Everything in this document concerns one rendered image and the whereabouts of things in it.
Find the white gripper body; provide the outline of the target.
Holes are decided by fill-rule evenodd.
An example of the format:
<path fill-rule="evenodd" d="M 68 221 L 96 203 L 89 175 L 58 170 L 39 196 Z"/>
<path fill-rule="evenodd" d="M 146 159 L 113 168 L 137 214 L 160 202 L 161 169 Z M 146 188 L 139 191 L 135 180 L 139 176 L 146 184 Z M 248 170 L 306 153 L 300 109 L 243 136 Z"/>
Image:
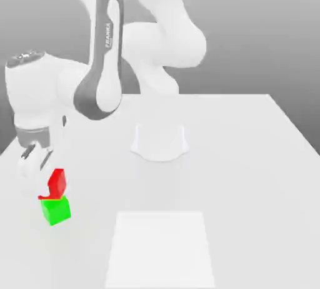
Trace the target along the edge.
<path fill-rule="evenodd" d="M 51 147 L 42 148 L 39 143 L 31 143 L 23 151 L 18 161 L 18 172 L 36 196 L 48 196 L 48 180 L 56 168 L 64 169 Z"/>

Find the small green cube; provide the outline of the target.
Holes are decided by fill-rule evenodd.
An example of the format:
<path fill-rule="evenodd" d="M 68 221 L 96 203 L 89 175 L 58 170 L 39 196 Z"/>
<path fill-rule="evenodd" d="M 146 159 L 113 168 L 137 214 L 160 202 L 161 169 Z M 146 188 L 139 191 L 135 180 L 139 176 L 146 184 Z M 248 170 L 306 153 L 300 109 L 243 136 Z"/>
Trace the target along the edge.
<path fill-rule="evenodd" d="M 54 226 L 71 217 L 71 209 L 66 196 L 59 200 L 40 200 L 42 213 L 47 222 Z"/>

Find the small red cube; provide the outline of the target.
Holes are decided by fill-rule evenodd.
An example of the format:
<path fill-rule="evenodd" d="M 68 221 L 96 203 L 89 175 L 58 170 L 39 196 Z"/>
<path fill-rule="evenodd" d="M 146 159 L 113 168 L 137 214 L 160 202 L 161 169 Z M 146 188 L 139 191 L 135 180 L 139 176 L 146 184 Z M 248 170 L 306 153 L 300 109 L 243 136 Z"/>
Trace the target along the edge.
<path fill-rule="evenodd" d="M 56 168 L 51 174 L 47 187 L 49 190 L 48 196 L 39 195 L 39 200 L 60 200 L 66 190 L 66 177 L 64 169 Z"/>

